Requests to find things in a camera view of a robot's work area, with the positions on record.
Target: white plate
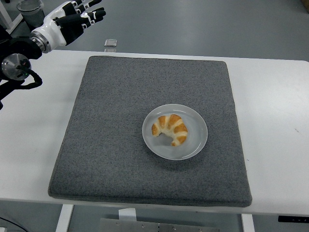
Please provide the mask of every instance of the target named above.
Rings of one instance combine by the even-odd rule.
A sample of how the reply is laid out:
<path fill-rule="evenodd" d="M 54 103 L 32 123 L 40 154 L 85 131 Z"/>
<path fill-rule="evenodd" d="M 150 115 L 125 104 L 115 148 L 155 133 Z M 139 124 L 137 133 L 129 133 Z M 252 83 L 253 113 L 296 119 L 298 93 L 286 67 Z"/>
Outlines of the white plate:
<path fill-rule="evenodd" d="M 177 114 L 188 129 L 188 136 L 180 146 L 171 146 L 172 138 L 165 134 L 152 135 L 151 127 L 162 115 Z M 195 156 L 206 144 L 208 130 L 204 119 L 195 110 L 178 104 L 161 105 L 145 118 L 142 134 L 146 145 L 155 154 L 168 160 L 184 160 Z"/>

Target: white table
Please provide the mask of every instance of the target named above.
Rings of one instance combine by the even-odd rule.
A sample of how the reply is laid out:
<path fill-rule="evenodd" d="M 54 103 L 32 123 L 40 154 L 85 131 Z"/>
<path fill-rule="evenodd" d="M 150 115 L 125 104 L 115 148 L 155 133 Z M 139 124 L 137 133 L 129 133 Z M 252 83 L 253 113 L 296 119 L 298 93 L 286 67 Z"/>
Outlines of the white table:
<path fill-rule="evenodd" d="M 86 63 L 94 55 L 223 60 L 227 63 L 252 205 L 246 208 L 147 207 L 309 216 L 309 64 L 293 60 L 60 50 L 44 54 L 39 60 L 31 61 L 43 85 L 32 90 L 15 90 L 2 100 L 0 200 L 123 205 L 53 199 L 47 194 Z"/>

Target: floor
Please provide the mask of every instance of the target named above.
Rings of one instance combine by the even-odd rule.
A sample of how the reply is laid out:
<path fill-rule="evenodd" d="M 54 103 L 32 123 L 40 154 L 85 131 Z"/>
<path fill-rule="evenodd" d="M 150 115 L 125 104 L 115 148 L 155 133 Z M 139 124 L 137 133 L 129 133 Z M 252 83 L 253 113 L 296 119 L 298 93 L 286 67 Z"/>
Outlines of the floor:
<path fill-rule="evenodd" d="M 9 4 L 1 1 L 14 11 L 17 0 Z M 63 1 L 43 2 L 47 15 Z M 106 39 L 117 39 L 117 52 L 124 53 L 309 61 L 309 14 L 301 0 L 103 0 L 98 7 L 104 7 L 107 12 L 104 20 L 86 29 L 72 44 L 57 49 L 104 51 Z M 23 22 L 12 36 L 29 33 Z M 55 231 L 60 210 L 60 205 L 0 201 L 0 217 L 14 220 L 33 232 Z M 82 228 L 79 219 L 82 215 L 89 212 L 107 215 L 109 210 L 116 214 L 117 209 L 75 208 L 70 231 Z M 149 212 L 142 213 L 144 219 L 149 219 Z M 171 212 L 154 214 L 157 220 L 171 217 Z M 193 216 L 183 213 L 178 216 L 194 221 Z M 176 219 L 177 214 L 170 218 L 171 221 Z M 265 228 L 282 232 L 309 231 L 308 224 L 278 223 L 277 216 L 254 216 L 253 219 L 257 232 L 266 231 Z M 5 225 L 6 222 L 0 220 L 0 226 Z M 236 229 L 242 230 L 237 220 Z"/>

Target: bread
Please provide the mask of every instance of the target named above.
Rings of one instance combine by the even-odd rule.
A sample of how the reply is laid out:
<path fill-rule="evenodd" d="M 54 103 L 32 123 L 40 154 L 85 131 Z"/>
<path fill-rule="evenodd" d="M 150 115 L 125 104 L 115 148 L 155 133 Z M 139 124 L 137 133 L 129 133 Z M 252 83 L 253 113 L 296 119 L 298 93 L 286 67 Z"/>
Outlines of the bread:
<path fill-rule="evenodd" d="M 164 133 L 173 138 L 172 146 L 179 146 L 187 139 L 188 129 L 180 116 L 171 114 L 163 115 L 151 127 L 153 136 L 157 137 Z"/>

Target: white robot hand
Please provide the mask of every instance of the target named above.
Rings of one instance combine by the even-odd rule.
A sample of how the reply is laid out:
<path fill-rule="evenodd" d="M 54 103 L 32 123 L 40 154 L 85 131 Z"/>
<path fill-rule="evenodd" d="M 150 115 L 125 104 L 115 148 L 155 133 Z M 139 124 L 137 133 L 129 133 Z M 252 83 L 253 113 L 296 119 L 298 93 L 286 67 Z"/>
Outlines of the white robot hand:
<path fill-rule="evenodd" d="M 49 13 L 41 27 L 31 32 L 31 39 L 40 47 L 43 53 L 48 53 L 58 46 L 66 46 L 76 40 L 84 29 L 103 20 L 106 12 L 98 8 L 84 12 L 101 0 L 67 1 Z"/>

